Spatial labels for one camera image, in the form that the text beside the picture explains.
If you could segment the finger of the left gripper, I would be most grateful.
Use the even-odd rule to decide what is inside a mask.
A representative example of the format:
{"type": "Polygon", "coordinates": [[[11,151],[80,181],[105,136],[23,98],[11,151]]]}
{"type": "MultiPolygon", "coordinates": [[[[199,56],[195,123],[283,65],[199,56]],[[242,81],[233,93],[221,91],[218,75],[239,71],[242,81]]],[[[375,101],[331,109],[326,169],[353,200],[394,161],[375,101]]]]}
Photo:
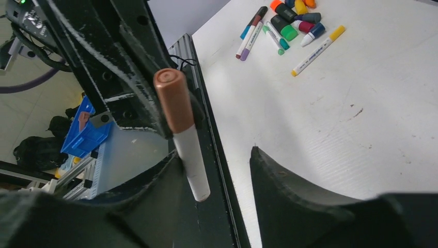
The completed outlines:
{"type": "Polygon", "coordinates": [[[39,1],[74,75],[119,128],[172,132],[153,85],[175,68],[147,1],[39,1]]]}

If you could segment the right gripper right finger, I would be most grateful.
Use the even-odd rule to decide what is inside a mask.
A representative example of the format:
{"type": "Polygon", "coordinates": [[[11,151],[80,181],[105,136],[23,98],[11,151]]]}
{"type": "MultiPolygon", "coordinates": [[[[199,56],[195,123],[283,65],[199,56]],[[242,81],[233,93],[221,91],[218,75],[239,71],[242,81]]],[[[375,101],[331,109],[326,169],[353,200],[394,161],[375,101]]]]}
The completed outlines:
{"type": "Polygon", "coordinates": [[[263,247],[437,247],[437,194],[368,200],[326,190],[259,147],[250,158],[263,247]]]}

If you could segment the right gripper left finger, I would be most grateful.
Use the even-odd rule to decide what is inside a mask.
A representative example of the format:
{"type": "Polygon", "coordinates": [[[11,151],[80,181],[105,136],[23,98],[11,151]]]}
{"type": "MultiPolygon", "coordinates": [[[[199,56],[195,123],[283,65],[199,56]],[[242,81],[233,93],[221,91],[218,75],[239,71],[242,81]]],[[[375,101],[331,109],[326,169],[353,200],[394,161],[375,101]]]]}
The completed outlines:
{"type": "Polygon", "coordinates": [[[90,200],[1,194],[1,247],[172,247],[185,174],[176,151],[90,200]]]}

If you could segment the brown cap white marker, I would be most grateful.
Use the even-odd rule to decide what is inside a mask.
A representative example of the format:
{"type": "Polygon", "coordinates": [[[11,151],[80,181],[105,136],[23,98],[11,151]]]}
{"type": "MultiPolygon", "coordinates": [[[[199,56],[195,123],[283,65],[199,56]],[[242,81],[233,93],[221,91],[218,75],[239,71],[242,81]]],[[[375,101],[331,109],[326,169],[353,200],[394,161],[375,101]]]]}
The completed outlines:
{"type": "Polygon", "coordinates": [[[210,196],[210,186],[185,75],[177,69],[162,69],[154,75],[153,84],[194,199],[202,202],[210,196]]]}

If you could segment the yellow cap white marker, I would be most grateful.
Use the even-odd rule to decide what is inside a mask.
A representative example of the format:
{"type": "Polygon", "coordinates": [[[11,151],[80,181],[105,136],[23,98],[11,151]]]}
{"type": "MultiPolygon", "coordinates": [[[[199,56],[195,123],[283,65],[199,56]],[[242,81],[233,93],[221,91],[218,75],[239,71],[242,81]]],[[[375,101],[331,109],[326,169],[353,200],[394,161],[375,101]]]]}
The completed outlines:
{"type": "Polygon", "coordinates": [[[309,56],[307,56],[302,62],[300,62],[292,71],[291,75],[296,77],[306,67],[308,67],[319,55],[321,55],[336,39],[338,39],[346,28],[340,25],[335,31],[333,31],[324,41],[318,46],[309,56]]]}

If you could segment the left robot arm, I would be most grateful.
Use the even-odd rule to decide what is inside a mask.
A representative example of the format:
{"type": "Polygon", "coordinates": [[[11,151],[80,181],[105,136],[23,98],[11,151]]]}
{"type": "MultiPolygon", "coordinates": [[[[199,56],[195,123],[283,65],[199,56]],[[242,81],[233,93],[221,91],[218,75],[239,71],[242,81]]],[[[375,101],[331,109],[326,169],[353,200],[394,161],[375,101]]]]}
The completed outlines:
{"type": "Polygon", "coordinates": [[[37,53],[62,57],[97,115],[171,138],[153,76],[175,63],[147,1],[7,1],[6,17],[37,53]]]}

